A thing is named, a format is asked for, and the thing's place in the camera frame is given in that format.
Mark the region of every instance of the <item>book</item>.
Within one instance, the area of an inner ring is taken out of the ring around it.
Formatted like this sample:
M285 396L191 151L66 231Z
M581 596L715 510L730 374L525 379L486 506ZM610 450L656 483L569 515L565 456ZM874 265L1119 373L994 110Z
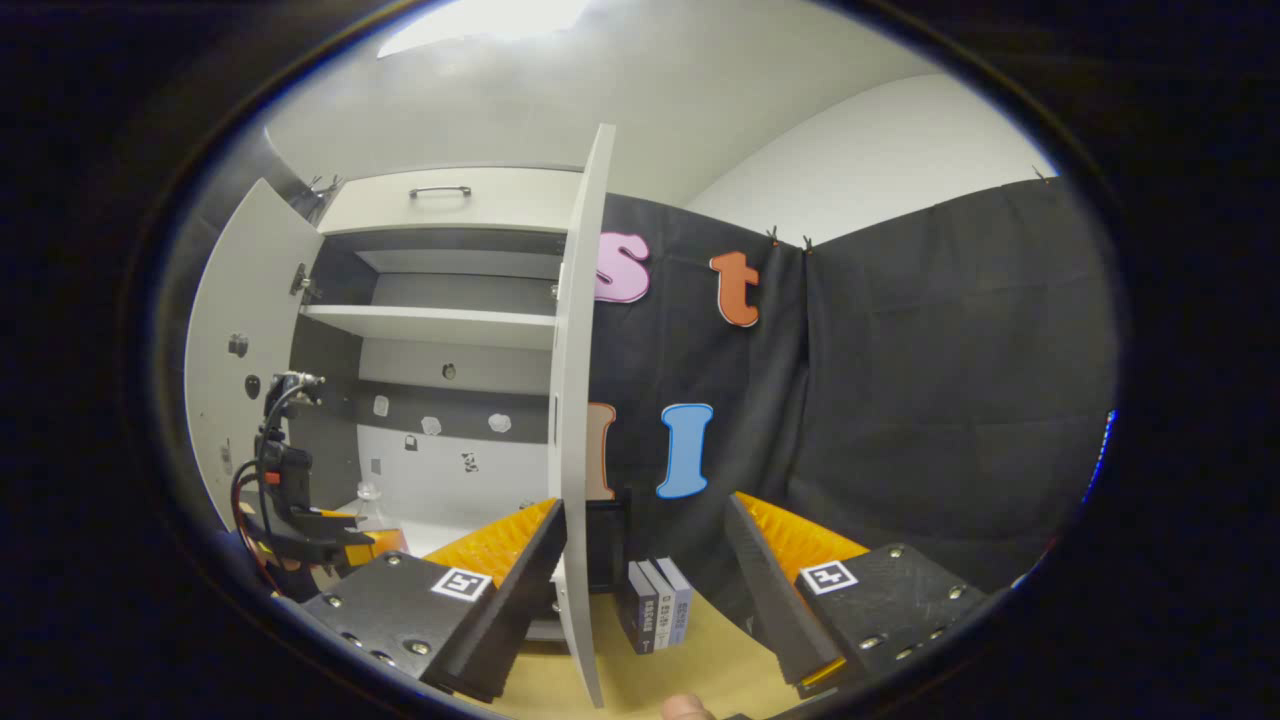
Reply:
M654 651L658 593L635 561L627 562L627 579L617 596L618 620L637 655Z
M653 630L653 648L664 650L671 642L671 615L676 605L676 593L672 592L671 585L667 584L667 579L662 577L662 573L658 571L658 568L652 561L641 560L640 569L644 571L645 578L649 579L649 584L653 585L654 592L658 593L658 616Z
M676 606L671 616L671 639L667 643L669 647L685 641L685 633L689 630L689 612L694 609L694 585L689 584L685 574L676 568L672 559L659 557L654 562L676 593Z

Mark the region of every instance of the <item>ceiling light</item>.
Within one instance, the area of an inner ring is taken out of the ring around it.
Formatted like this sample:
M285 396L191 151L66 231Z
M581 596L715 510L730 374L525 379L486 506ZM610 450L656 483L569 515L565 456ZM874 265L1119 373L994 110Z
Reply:
M586 0L454 0L393 35L378 50L378 56L472 35L515 40L567 29L573 27L585 6Z

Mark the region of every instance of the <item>cabinet handle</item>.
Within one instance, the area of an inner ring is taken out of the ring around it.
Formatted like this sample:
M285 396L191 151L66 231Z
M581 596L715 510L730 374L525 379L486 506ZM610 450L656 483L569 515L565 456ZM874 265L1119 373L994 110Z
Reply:
M430 190L456 190L462 193L463 197L471 196L471 188L465 184L442 184L436 187L415 187L408 191L410 197L417 197L419 192L428 192Z

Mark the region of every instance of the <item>blue letter i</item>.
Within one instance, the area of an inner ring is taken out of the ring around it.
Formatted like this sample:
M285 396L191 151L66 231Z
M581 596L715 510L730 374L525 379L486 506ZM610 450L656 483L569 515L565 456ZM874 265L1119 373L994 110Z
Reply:
M713 414L712 406L701 402L668 405L662 411L662 424L671 428L671 446L667 450L667 479L658 486L658 497L687 497L707 487L703 437Z

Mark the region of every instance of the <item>foam letter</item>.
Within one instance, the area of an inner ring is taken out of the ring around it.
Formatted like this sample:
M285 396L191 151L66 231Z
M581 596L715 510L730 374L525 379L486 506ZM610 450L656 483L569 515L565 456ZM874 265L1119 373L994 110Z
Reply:
M637 234L600 233L600 255L595 263L595 299L605 302L635 302L649 292L649 270L640 260L649 258L649 246Z
M609 425L618 416L612 405L603 402L586 404L586 498L613 500L609 480L604 471L604 437Z
M662 411L662 424L671 428L667 450L667 479L658 486L658 497L667 500L703 492L703 437L714 411L710 405L684 402Z
M760 273L746 266L746 255L733 251L712 258L710 266L719 273L721 316L730 324L749 328L760 319L760 311L746 304L746 284L760 284Z

